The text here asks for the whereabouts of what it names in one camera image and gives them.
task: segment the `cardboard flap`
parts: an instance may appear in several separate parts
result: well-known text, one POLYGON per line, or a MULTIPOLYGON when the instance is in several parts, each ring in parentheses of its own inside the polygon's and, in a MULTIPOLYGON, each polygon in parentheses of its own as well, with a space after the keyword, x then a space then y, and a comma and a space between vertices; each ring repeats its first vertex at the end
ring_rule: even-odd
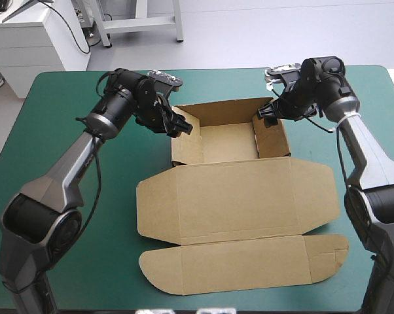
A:
POLYGON ((182 245, 303 234, 339 212, 332 170, 290 157, 180 166, 137 188, 139 233, 182 245))
POLYGON ((156 288, 187 295, 311 284, 334 275, 347 251, 341 235, 295 235, 148 251, 139 265, 156 288))
POLYGON ((200 119, 200 126, 220 126, 252 122, 252 117, 258 108, 269 103, 271 97, 233 99, 199 103, 195 105, 180 105, 178 108, 200 119))
POLYGON ((202 136, 200 135, 200 120, 178 107, 172 110, 185 117, 192 125, 191 134, 182 133, 179 137, 171 140, 172 161, 175 164, 201 164, 203 159, 202 136))
POLYGON ((252 121, 257 138, 259 158, 290 156, 289 142, 281 120, 278 120, 277 126, 269 128, 266 128, 264 120, 259 120, 257 116, 254 116, 252 121))
POLYGON ((342 235, 311 235, 304 237, 304 241, 313 283, 335 274, 346 260, 348 241, 342 235))
POLYGON ((340 205, 333 170, 315 162, 290 160, 300 234, 337 219, 340 205))
POLYGON ((177 243, 181 235, 176 173, 165 171, 151 179, 141 181, 136 189, 137 231, 143 236, 177 243))

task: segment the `green table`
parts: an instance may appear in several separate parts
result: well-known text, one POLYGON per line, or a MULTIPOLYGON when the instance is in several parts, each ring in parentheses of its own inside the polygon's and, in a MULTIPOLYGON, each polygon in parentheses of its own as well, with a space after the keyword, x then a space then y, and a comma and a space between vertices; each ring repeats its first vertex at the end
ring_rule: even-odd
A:
MULTIPOLYGON (((262 69, 169 71, 184 80, 171 104, 270 96, 262 69)), ((74 117, 96 104, 95 84, 102 72, 44 73, 24 103, 0 156, 0 214, 14 193, 42 175, 83 130, 74 117)), ((394 85, 383 67, 348 67, 347 77, 359 99, 361 114, 377 140, 394 159, 394 85)), ((321 123, 331 126, 325 119, 321 123)), ((137 309, 229 306, 245 310, 353 311, 359 308, 372 267, 349 222, 334 135, 309 124, 285 122, 292 155, 334 169, 342 214, 315 232, 348 237, 350 252, 342 269, 314 285, 269 288, 195 296, 172 296, 154 288, 138 266, 143 251, 169 243, 141 237, 136 230, 135 188, 170 167, 170 139, 133 121, 100 152, 103 192, 87 231, 49 272, 60 309, 137 309)), ((88 214, 96 191, 92 167, 81 184, 88 214)), ((0 307, 13 307, 0 280, 0 307)))

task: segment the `box lid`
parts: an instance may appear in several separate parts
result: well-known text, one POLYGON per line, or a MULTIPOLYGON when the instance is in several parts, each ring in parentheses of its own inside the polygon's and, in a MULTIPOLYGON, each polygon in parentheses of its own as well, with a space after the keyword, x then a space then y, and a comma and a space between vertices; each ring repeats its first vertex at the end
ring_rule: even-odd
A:
POLYGON ((332 169, 290 157, 180 166, 137 187, 139 233, 181 245, 300 235, 339 212, 332 169))
POLYGON ((156 288, 187 295, 316 283, 347 253, 342 235, 294 235, 147 251, 139 265, 156 288))

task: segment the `white desk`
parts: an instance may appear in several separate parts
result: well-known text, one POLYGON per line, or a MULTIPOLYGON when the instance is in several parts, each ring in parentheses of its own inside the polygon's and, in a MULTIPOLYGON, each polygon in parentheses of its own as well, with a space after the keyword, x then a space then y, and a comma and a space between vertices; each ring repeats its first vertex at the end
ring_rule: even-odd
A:
MULTIPOLYGON (((42 72, 84 71, 90 54, 77 48, 62 19, 38 3, 6 23, 23 0, 14 0, 11 8, 0 14, 0 72, 15 94, 25 98, 35 77, 42 72)), ((55 0, 52 5, 67 20, 78 43, 88 50, 71 0, 55 0)))

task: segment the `cardboard box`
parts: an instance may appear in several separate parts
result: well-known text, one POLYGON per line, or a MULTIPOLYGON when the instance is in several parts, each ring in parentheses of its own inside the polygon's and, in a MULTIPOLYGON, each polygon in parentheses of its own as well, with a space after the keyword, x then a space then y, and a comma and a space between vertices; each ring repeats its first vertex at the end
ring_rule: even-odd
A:
POLYGON ((232 162, 290 155, 283 124, 265 128, 256 116, 272 98, 216 101, 173 107, 193 125, 171 140, 173 165, 232 162))
POLYGON ((172 294, 318 282, 338 271, 348 242, 302 234, 338 215, 332 169, 321 164, 281 157, 175 167, 139 183, 137 229, 181 246, 144 252, 139 265, 172 294))

